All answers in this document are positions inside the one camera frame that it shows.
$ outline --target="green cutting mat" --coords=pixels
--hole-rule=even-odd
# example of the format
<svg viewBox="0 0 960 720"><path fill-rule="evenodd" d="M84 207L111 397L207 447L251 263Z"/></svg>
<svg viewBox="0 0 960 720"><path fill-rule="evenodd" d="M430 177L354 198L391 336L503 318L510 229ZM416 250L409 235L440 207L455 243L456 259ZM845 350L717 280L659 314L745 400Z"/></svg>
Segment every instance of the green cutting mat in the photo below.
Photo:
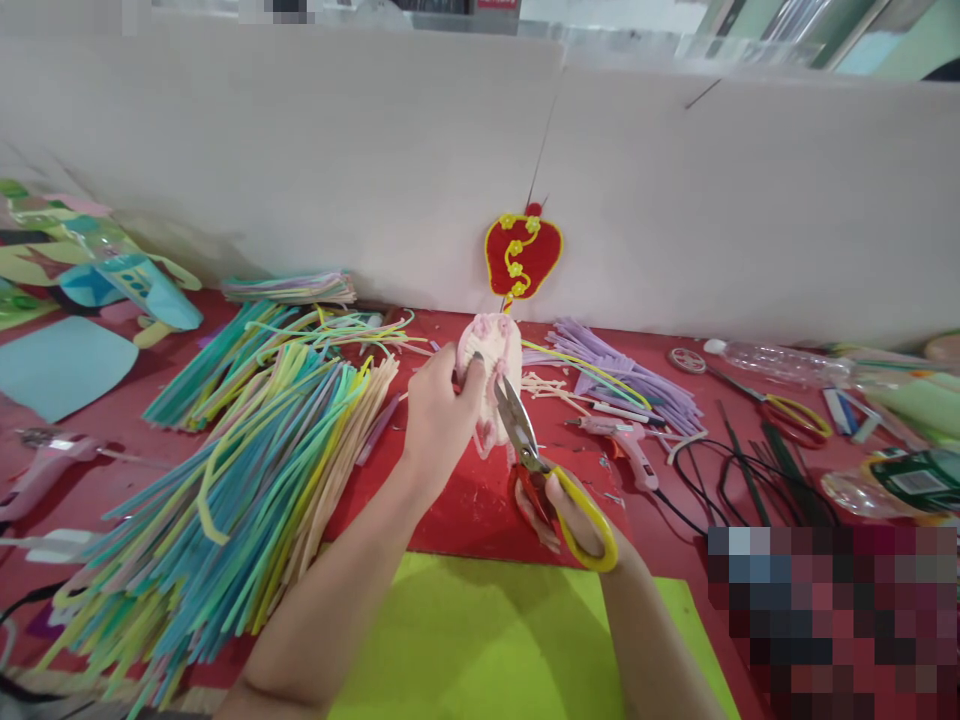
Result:
<svg viewBox="0 0 960 720"><path fill-rule="evenodd" d="M739 718L687 584L656 581L727 716ZM597 576L407 553L330 717L623 717Z"/></svg>

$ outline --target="scissors with yellow handle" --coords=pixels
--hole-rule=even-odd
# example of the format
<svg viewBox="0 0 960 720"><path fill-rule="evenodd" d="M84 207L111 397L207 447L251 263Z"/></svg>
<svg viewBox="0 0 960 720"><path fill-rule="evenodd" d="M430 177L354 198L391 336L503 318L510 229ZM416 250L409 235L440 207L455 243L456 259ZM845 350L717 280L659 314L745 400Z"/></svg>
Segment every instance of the scissors with yellow handle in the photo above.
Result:
<svg viewBox="0 0 960 720"><path fill-rule="evenodd" d="M572 552L580 564L588 570L593 570L594 572L610 572L617 566L617 560L619 559L617 541L613 535L613 530L610 528L610 523L607 521L606 516L600 511L600 508L597 507L596 503L570 479L563 468L558 466L551 469L550 466L543 461L540 457L540 450L537 446L537 438L536 435L534 435L533 426L530 424L530 417L527 415L526 408L523 407L523 402L521 402L519 394L506 378L503 378L502 383L502 388L500 383L494 383L497 408L500 412L500 418L503 420L503 425L507 430L510 442L517 451L517 458L520 460L520 463L529 471L531 476L541 476L546 480L551 474L555 475L557 480L560 481L560 486L564 492L570 496L570 499L573 500L590 522L593 523L593 526L600 535L600 539L603 541L602 557L589 554L580 547L573 533L570 532L570 528L567 526L567 521L563 518L563 515L557 513L557 519L560 521L560 530L563 533L563 539L570 548L570 552ZM542 486L535 488L532 484L524 483L524 490L538 511L551 507L546 501ZM536 493L537 497L531 497L531 492Z"/></svg>
<svg viewBox="0 0 960 720"><path fill-rule="evenodd" d="M797 445L817 450L826 445L827 438L833 435L827 421L806 405L779 395L764 395L709 365L707 369L760 403L760 415L776 425L780 432Z"/></svg>

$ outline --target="pile of plastic strips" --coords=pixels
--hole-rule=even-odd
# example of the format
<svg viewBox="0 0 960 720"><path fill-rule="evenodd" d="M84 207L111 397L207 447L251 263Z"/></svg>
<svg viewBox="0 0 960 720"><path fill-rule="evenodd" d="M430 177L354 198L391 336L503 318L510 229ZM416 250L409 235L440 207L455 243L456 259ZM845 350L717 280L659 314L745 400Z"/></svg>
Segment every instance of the pile of plastic strips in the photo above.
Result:
<svg viewBox="0 0 960 720"><path fill-rule="evenodd" d="M659 417L681 435L693 436L703 432L700 422L703 412L697 407L693 393L666 378L643 367L632 358L614 349L598 338L592 330L570 318L563 318L554 326L556 331L547 334L547 342L557 353L582 360L598 368L635 393L648 399L658 399L651 412L629 393L604 383L597 375L581 371L574 388L575 395L590 395L601 402L647 416ZM538 350L523 352L524 367L532 365L564 365L562 359L546 355Z"/></svg>
<svg viewBox="0 0 960 720"><path fill-rule="evenodd" d="M151 408L173 425L209 422L207 442L105 516L127 519L85 551L54 598L77 614L39 667L65 649L86 656L81 684L109 673L107 699L145 663L132 718L166 707L187 666L259 633L317 557L397 374L389 352L357 369L334 347L406 345L403 324L243 308Z"/></svg>
<svg viewBox="0 0 960 720"><path fill-rule="evenodd" d="M327 351L350 343L397 346L430 355L411 342L403 328L413 319L371 327L362 313L334 314L317 307L271 302L245 305L237 316L168 385L143 414L162 427L195 432L209 427L225 407L256 390L254 377L276 353L289 345Z"/></svg>
<svg viewBox="0 0 960 720"><path fill-rule="evenodd" d="M350 274L342 271L279 280L233 279L223 283L220 289L227 300L234 302L271 300L281 305L346 305L357 299Z"/></svg>

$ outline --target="yellow scissors handle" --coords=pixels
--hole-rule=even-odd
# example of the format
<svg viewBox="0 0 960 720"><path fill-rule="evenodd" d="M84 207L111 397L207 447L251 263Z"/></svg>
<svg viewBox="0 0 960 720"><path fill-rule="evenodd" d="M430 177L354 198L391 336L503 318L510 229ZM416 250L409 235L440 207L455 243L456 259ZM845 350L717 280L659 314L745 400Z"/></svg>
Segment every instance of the yellow scissors handle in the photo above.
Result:
<svg viewBox="0 0 960 720"><path fill-rule="evenodd" d="M802 403L779 395L767 395L767 402L803 427L819 433L825 438L833 436L833 429L827 421Z"/></svg>
<svg viewBox="0 0 960 720"><path fill-rule="evenodd" d="M560 481L560 487L562 487L567 495L570 496L570 499L577 504L577 507L583 510L583 513L590 522L593 523L597 532L600 533L600 539L603 541L603 557L598 558L590 555L580 547L577 539L573 536L573 533L570 532L570 528L567 527L567 521L563 519L563 515L557 513L557 517L560 519L560 530L563 532L563 539L566 540L570 552L573 553L573 556L579 560L580 564L587 568L587 570L610 572L617 566L617 561L620 559L620 551L617 548L617 540L613 535L613 530L610 529L610 523L607 521L606 516L600 512L600 508L597 507L596 503L567 476L562 468L553 468L551 474L557 476L557 480Z"/></svg>

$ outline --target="blue paper sheet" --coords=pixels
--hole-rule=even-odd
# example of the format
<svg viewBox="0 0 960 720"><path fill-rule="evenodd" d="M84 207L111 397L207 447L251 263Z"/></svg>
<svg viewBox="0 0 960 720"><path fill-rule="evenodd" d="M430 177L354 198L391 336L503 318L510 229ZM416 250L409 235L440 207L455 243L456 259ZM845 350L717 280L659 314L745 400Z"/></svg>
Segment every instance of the blue paper sheet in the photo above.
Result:
<svg viewBox="0 0 960 720"><path fill-rule="evenodd" d="M84 318L67 318L0 347L0 392L55 423L110 392L139 350Z"/></svg>

